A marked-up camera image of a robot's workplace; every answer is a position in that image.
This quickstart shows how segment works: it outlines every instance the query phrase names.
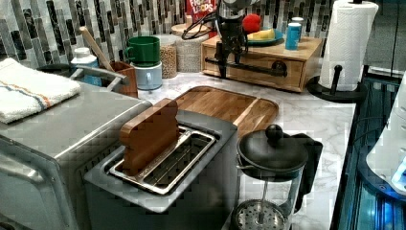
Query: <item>striped towel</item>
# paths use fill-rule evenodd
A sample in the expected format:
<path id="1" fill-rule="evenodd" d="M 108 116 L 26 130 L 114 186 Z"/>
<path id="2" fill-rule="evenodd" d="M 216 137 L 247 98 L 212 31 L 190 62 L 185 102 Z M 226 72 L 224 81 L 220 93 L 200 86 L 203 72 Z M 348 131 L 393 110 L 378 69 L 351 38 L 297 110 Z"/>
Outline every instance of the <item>striped towel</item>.
<path id="1" fill-rule="evenodd" d="M 79 91 L 80 85 L 73 80 L 6 58 L 0 61 L 0 122 L 7 124 L 43 111 Z"/>

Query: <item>wall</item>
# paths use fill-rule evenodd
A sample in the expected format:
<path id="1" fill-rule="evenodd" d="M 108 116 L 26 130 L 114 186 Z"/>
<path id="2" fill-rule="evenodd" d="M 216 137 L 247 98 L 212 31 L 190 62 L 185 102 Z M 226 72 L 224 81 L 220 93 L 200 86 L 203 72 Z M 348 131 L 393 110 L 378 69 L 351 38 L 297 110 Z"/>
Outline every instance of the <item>wall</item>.
<path id="1" fill-rule="evenodd" d="M 264 26 L 284 32 L 289 18 L 302 16 L 304 35 L 326 37 L 330 0 L 260 0 L 247 12 Z M 67 63 L 84 45 L 86 26 L 110 59 L 123 59 L 125 41 L 136 35 L 167 34 L 184 22 L 183 0 L 1 0 L 0 59 L 10 57 L 36 68 Z"/>

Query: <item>red ball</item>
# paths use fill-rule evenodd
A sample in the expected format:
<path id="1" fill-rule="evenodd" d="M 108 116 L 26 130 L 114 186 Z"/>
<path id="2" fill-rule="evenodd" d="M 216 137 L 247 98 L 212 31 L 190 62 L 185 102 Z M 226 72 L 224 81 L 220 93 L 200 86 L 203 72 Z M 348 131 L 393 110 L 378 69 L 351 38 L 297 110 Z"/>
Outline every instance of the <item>red ball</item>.
<path id="1" fill-rule="evenodd" d="M 254 13 L 246 15 L 242 19 L 242 28 L 247 34 L 260 31 L 260 16 Z"/>

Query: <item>countertop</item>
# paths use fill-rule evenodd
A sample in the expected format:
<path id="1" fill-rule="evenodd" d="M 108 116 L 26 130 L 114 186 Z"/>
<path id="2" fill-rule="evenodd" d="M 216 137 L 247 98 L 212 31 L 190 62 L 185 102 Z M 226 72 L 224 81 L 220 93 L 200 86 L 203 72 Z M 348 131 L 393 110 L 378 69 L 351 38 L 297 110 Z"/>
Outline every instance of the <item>countertop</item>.
<path id="1" fill-rule="evenodd" d="M 275 124 L 288 134 L 304 133 L 323 143 L 324 148 L 318 166 L 312 192 L 304 197 L 302 209 L 294 215 L 293 229 L 329 229 L 340 176 L 346 155 L 355 103 L 331 103 L 321 100 L 307 91 L 284 92 L 269 87 L 223 80 L 203 74 L 179 73 L 173 79 L 163 80 L 159 89 L 139 91 L 139 98 L 156 104 L 164 98 L 175 99 L 198 85 L 209 85 L 246 95 L 261 97 L 277 103 L 280 107 Z M 253 184 L 245 178 L 245 188 L 262 185 Z"/>

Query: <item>french press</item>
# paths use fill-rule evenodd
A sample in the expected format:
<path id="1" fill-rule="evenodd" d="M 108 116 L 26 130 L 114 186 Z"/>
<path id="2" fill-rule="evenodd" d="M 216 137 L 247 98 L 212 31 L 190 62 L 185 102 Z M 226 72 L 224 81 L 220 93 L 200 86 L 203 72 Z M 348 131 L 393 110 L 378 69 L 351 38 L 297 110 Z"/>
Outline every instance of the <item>french press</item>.
<path id="1" fill-rule="evenodd" d="M 278 229 L 291 227 L 292 216 L 311 191 L 323 145 L 305 134 L 289 136 L 271 125 L 244 135 L 237 144 L 238 204 L 231 215 L 231 229 Z M 241 183 L 241 176 L 252 180 Z M 246 191 L 263 184 L 260 196 Z"/>

